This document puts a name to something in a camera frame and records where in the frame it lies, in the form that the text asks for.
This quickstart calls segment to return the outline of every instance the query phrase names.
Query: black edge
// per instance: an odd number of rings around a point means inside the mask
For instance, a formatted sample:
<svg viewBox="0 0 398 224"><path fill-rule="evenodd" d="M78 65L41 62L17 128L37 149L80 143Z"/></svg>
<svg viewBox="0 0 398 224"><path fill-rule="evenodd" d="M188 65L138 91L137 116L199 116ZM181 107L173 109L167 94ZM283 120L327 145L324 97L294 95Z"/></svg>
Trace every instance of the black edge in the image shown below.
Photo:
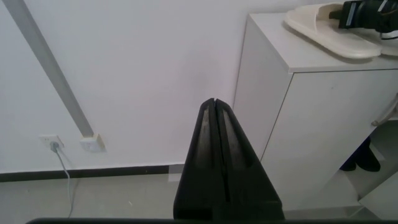
<svg viewBox="0 0 398 224"><path fill-rule="evenodd" d="M82 170L68 170L68 173L71 178L115 177L115 176L122 176L122 175L145 175L145 174L168 174L169 166L82 169ZM15 173L0 174L0 182L66 179L66 178L67 177L63 170L37 171L37 172L15 172Z"/></svg>

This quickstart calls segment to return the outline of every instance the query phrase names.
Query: white cable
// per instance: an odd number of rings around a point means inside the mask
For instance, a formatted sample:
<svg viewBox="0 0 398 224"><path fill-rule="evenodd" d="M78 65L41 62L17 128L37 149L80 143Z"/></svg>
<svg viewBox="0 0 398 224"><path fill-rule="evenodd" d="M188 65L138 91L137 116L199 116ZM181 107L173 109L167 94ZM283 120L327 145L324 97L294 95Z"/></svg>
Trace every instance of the white cable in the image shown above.
<svg viewBox="0 0 398 224"><path fill-rule="evenodd" d="M63 165L63 161L62 161L62 158L61 158L60 154L58 153L58 149L56 149L55 153L57 154L58 158L60 159L63 171L65 171L65 173L68 176L68 197L69 197L69 202L70 202L70 211L69 211L68 218L70 218L70 215L72 214L72 211L73 211L73 198L70 195L70 176L69 176L69 173L68 173L67 169Z"/></svg>

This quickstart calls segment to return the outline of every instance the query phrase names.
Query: plug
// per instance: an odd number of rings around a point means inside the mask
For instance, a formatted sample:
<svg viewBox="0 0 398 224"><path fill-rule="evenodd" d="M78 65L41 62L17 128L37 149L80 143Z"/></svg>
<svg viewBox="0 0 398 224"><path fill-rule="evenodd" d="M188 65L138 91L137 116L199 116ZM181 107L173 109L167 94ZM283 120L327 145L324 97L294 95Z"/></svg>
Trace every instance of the plug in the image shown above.
<svg viewBox="0 0 398 224"><path fill-rule="evenodd" d="M51 151L57 153L59 147L60 145L57 142L50 142Z"/></svg>

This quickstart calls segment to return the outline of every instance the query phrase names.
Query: power cord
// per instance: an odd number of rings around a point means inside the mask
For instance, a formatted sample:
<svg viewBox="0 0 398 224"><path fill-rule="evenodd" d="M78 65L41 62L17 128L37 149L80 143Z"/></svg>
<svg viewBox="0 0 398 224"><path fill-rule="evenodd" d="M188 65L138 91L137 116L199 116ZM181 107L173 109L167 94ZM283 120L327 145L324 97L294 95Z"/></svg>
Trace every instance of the power cord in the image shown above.
<svg viewBox="0 0 398 224"><path fill-rule="evenodd" d="M65 168L65 165L63 165L62 158L61 158L60 154L58 153L59 147L60 147L60 145L57 142L50 143L51 151L55 152L56 155L58 156L58 158L60 159L63 171L65 171L65 173L67 174L67 177L68 177L68 197L69 197L69 202L70 202L70 211L69 211L68 218L70 218L70 215L72 214L72 211L73 211L73 198L71 197L71 194L70 194L70 175L69 175L67 169Z"/></svg>

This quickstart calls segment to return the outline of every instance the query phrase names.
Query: cabinet door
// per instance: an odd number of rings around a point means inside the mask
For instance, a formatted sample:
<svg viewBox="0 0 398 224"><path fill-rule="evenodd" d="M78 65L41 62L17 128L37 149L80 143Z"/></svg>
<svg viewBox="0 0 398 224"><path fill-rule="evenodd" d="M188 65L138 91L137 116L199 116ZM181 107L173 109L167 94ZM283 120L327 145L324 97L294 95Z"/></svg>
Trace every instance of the cabinet door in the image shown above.
<svg viewBox="0 0 398 224"><path fill-rule="evenodd" d="M397 92L397 70L294 74L261 161L284 210L331 179Z"/></svg>

